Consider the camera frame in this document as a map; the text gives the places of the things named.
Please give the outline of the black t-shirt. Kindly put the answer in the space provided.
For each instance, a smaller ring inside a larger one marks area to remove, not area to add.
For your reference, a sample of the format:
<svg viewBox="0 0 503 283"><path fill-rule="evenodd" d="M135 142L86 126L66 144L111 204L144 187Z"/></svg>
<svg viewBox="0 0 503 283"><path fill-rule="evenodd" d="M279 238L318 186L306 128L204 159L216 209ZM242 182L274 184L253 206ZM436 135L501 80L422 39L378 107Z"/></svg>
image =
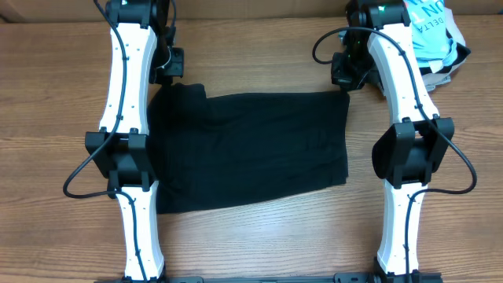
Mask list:
<svg viewBox="0 0 503 283"><path fill-rule="evenodd" d="M161 88L148 107L156 210L236 207L339 186L348 176L346 92L208 97Z"/></svg>

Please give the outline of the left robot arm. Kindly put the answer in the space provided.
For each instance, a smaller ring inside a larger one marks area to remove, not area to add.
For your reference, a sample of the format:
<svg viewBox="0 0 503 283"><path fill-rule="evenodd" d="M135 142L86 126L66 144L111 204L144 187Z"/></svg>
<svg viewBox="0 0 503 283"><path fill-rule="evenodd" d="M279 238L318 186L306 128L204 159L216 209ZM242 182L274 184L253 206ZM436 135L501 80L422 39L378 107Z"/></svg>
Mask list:
<svg viewBox="0 0 503 283"><path fill-rule="evenodd" d="M118 201L126 245L123 282L165 282L165 259L157 230L156 193L147 119L151 84L183 75L184 54L175 48L176 4L109 1L112 62L105 110L85 146Z"/></svg>

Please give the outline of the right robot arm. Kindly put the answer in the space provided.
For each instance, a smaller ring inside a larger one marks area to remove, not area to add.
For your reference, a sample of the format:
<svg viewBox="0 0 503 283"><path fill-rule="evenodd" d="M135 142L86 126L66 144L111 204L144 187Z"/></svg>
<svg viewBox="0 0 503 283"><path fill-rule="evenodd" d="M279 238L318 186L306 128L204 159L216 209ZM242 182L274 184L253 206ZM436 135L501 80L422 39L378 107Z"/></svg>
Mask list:
<svg viewBox="0 0 503 283"><path fill-rule="evenodd" d="M420 210L432 175L454 134L422 82L412 24L402 1L350 1L342 53L332 58L332 83L347 91L366 83L387 100L390 127L374 144L373 169L384 184L383 236L370 282L439 283L417 259Z"/></svg>

